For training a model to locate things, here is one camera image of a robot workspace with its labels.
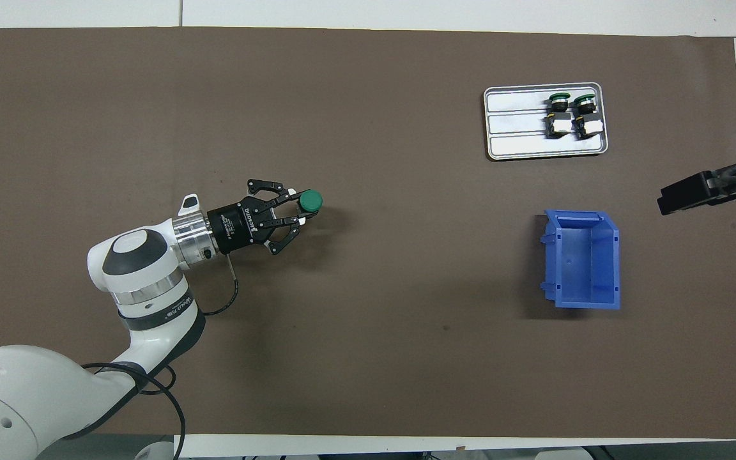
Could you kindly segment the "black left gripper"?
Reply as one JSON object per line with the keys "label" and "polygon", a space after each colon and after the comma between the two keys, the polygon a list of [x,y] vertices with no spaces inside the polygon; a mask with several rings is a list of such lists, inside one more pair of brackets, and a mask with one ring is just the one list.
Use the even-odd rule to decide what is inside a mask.
{"label": "black left gripper", "polygon": [[[300,233],[307,216],[268,218],[268,210],[297,201],[298,192],[285,187],[277,181],[248,180],[249,195],[267,191],[275,194],[272,200],[241,200],[230,206],[223,206],[207,213],[208,227],[214,241],[214,247],[221,254],[230,254],[248,245],[260,244],[270,254],[280,253]],[[280,240],[271,239],[272,234],[281,228],[287,233]]]}

